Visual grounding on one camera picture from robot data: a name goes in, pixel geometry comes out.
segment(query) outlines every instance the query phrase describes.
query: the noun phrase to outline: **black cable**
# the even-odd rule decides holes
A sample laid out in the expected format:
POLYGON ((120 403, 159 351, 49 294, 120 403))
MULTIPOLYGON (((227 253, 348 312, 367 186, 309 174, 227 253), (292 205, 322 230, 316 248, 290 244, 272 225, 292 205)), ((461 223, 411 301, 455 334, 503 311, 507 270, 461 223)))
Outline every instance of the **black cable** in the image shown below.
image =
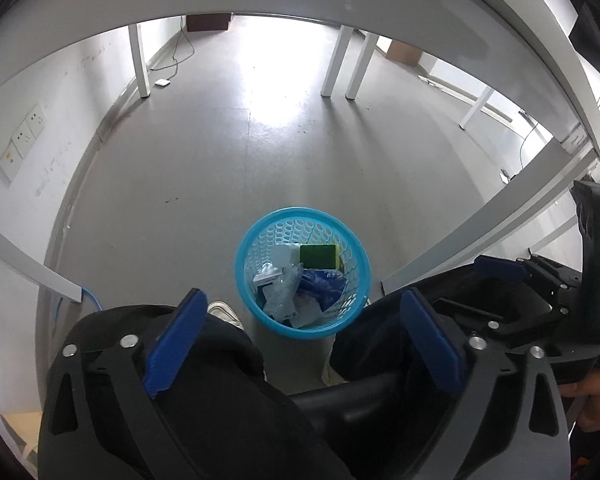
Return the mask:
POLYGON ((526 140, 536 130, 536 128, 538 127, 538 124, 540 124, 540 123, 536 121, 536 126, 534 126, 533 129, 528 134, 526 134, 525 139, 522 141, 522 144, 520 144, 520 153, 518 154, 520 156, 520 170, 524 170, 525 169, 525 167, 522 165, 522 147, 525 145, 526 140))
POLYGON ((193 44, 189 41, 189 38, 187 38, 187 35, 184 33, 184 25, 182 23, 182 16, 181 16, 180 17, 180 32, 176 39, 176 47, 173 49, 173 54, 171 54, 171 59, 174 60, 174 63, 167 65, 167 66, 161 66, 160 68, 152 68, 152 69, 150 69, 150 72, 159 72, 160 70, 165 70, 166 68, 171 68, 174 66, 174 67, 176 67, 176 71, 170 77, 167 78, 168 81, 171 81, 171 79, 174 78, 178 74, 178 67, 179 67, 180 63, 183 63, 190 57, 193 57, 193 55, 195 53, 196 53, 196 49, 193 47, 193 44), (184 39, 187 40, 187 43, 189 43, 192 53, 189 54, 185 59, 178 61, 176 59, 176 52, 178 51, 178 44, 180 43, 181 36, 184 36, 184 39))

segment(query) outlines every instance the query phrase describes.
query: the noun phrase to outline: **shoe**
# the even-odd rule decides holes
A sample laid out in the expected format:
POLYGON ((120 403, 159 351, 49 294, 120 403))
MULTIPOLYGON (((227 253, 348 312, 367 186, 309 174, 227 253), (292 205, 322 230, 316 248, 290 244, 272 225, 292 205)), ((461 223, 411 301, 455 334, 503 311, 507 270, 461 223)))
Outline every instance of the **shoe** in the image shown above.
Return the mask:
POLYGON ((224 301, 214 301, 213 303, 209 303, 206 311, 212 316, 216 316, 218 319, 222 319, 222 321, 231 323, 233 326, 237 326, 240 330, 244 330, 244 327, 240 322, 240 318, 224 301))
POLYGON ((329 355, 327 355, 327 359, 324 362, 324 366, 322 367, 322 374, 320 378, 325 386, 336 386, 337 384, 348 383, 343 376, 337 373, 336 370, 329 364, 329 360, 331 359, 331 351, 329 351, 329 355))

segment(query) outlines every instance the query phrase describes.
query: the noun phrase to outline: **basket rim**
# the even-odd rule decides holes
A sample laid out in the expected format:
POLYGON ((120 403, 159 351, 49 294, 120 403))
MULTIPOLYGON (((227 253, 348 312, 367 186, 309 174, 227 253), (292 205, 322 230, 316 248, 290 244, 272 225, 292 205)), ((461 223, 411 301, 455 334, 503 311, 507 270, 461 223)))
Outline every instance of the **basket rim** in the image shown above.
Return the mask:
POLYGON ((371 264, 369 263, 369 258, 366 255, 365 248, 362 246, 362 243, 360 243, 358 237, 351 229, 349 229, 336 217, 333 217, 323 211, 308 207, 287 207, 284 209, 278 209, 263 216, 255 224, 253 224, 246 232, 242 238, 242 241, 240 242, 240 245, 238 246, 238 251, 235 255, 234 262, 234 275, 238 293, 240 294, 245 306, 251 311, 256 319, 272 329, 274 332, 295 339, 318 339, 321 337, 327 337, 335 334, 339 330, 342 330, 344 327, 349 326, 366 305, 366 300, 368 300, 369 291, 371 289, 371 264), (338 231, 347 237, 347 244, 356 258, 357 265, 360 266, 358 278, 360 280, 360 284, 358 285, 358 290, 364 291, 364 294, 357 294, 355 301, 349 307, 349 310, 347 310, 346 314, 340 319, 326 326, 315 328, 292 328, 271 319, 256 304, 252 297, 251 289, 249 288, 247 280, 244 277, 244 262, 247 257, 247 252, 249 251, 249 248, 251 247, 251 244, 253 244, 255 238, 259 236, 260 233, 264 231, 264 229, 267 228, 271 223, 279 222, 281 220, 286 221, 291 217, 306 217, 311 221, 323 222, 325 224, 332 224, 336 226, 338 231))

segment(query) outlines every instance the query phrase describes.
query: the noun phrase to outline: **hand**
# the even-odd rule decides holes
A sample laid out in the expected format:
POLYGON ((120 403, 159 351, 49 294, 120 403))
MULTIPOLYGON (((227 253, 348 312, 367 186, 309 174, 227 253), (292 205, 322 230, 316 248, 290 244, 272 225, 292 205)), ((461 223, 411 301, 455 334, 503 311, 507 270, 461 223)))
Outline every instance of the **hand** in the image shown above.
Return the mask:
POLYGON ((590 371, 579 383, 563 384, 560 394, 563 397, 589 396, 577 423, 586 433, 600 430, 600 370, 590 371))

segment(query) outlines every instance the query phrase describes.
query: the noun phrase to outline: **green sponge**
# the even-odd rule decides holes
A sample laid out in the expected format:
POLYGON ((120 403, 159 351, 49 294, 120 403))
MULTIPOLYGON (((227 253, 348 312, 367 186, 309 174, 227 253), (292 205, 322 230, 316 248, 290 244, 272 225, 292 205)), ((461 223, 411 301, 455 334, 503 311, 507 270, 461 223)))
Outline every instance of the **green sponge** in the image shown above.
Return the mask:
POLYGON ((340 247, 335 244, 301 245, 300 263, 305 269, 339 269, 340 247))

